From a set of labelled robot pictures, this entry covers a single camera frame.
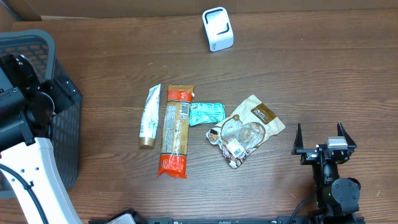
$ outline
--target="printed label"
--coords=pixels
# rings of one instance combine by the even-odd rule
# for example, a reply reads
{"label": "printed label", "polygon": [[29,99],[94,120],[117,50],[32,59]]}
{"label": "printed label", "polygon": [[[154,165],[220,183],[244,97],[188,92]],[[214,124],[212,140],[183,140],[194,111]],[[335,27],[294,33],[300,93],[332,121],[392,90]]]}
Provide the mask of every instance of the printed label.
{"label": "printed label", "polygon": [[162,153],[171,153],[173,149],[173,134],[176,110],[177,106],[166,107],[163,125],[164,138],[162,144]]}
{"label": "printed label", "polygon": [[188,116],[189,114],[189,103],[181,103],[180,116]]}
{"label": "printed label", "polygon": [[256,115],[256,117],[258,117],[264,124],[268,124],[276,118],[274,112],[268,109],[264,103],[257,105],[251,110],[251,112]]}
{"label": "printed label", "polygon": [[164,117],[164,125],[163,129],[173,129],[175,122],[175,111],[177,110],[177,106],[167,106],[165,117]]}
{"label": "printed label", "polygon": [[244,152],[243,146],[236,139],[230,141],[226,147],[234,158],[238,158]]}

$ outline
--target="gold cap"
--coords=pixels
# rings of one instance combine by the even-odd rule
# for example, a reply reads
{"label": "gold cap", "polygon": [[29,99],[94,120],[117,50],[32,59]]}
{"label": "gold cap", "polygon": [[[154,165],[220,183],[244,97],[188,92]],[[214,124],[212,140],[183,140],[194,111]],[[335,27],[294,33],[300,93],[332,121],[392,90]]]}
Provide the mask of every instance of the gold cap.
{"label": "gold cap", "polygon": [[155,139],[153,138],[139,138],[139,147],[143,149],[153,149],[155,147]]}

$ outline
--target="plastic packaging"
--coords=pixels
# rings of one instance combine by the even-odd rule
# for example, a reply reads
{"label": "plastic packaging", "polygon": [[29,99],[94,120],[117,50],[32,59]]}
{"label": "plastic packaging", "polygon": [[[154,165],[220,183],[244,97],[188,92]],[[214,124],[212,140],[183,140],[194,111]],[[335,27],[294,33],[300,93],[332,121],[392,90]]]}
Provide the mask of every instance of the plastic packaging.
{"label": "plastic packaging", "polygon": [[148,98],[145,102],[139,130],[139,147],[143,149],[155,147],[157,124],[159,123],[160,88],[161,84],[149,89]]}
{"label": "plastic packaging", "polygon": [[193,85],[169,85],[157,176],[187,178],[187,143]]}
{"label": "plastic packaging", "polygon": [[221,103],[192,103],[189,125],[218,123],[225,119],[224,105]]}
{"label": "plastic packaging", "polygon": [[274,112],[251,95],[206,136],[210,143],[219,145],[229,165],[236,169],[270,136],[284,128]]}

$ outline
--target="white tube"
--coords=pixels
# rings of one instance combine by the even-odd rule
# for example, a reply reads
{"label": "white tube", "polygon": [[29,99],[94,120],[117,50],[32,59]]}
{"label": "white tube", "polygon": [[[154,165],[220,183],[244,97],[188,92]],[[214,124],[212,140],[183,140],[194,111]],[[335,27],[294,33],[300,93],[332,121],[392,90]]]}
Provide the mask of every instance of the white tube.
{"label": "white tube", "polygon": [[149,90],[144,112],[142,113],[139,147],[144,149],[153,149],[155,147],[157,124],[159,123],[160,86],[161,84],[156,85]]}

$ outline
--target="orange packaging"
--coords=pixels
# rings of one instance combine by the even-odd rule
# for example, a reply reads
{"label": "orange packaging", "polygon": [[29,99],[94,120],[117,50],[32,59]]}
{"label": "orange packaging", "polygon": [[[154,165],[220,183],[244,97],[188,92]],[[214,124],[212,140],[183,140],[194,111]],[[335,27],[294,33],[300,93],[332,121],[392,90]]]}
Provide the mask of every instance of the orange packaging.
{"label": "orange packaging", "polygon": [[187,178],[185,170],[193,85],[169,85],[168,90],[157,176],[166,173],[176,178]]}

